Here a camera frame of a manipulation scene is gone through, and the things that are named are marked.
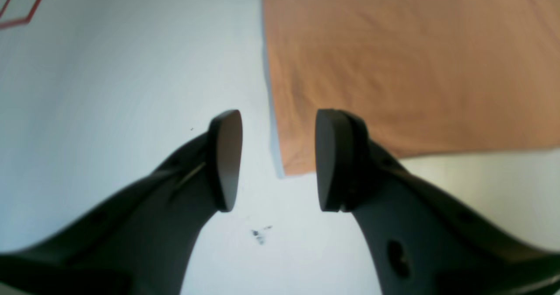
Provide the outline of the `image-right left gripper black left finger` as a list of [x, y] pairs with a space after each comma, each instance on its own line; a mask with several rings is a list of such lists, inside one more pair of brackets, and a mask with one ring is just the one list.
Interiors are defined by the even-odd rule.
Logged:
[[3, 295], [178, 295], [204, 225], [234, 208], [238, 110], [214, 117], [151, 174], [28, 248], [2, 253]]

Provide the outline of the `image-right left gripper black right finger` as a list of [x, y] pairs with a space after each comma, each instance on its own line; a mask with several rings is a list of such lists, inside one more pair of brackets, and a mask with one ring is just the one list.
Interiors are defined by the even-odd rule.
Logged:
[[374, 142], [362, 118], [320, 109], [322, 211], [351, 213], [385, 295], [557, 295], [560, 259], [514, 239]]

